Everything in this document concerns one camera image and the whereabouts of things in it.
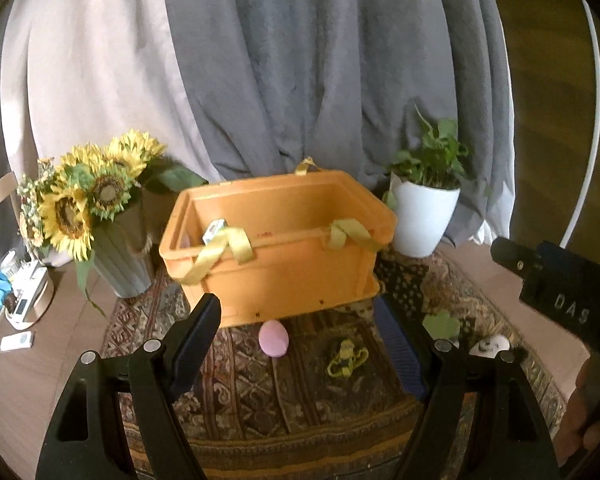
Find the person right hand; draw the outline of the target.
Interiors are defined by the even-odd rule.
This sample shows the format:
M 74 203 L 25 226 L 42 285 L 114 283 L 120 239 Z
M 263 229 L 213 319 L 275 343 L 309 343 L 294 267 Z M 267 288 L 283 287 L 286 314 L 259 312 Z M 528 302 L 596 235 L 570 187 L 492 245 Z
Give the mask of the person right hand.
M 600 422 L 590 422 L 592 411 L 600 404 L 600 355 L 592 352 L 582 365 L 576 388 L 553 439 L 559 466 L 581 450 L 591 452 L 600 444 Z

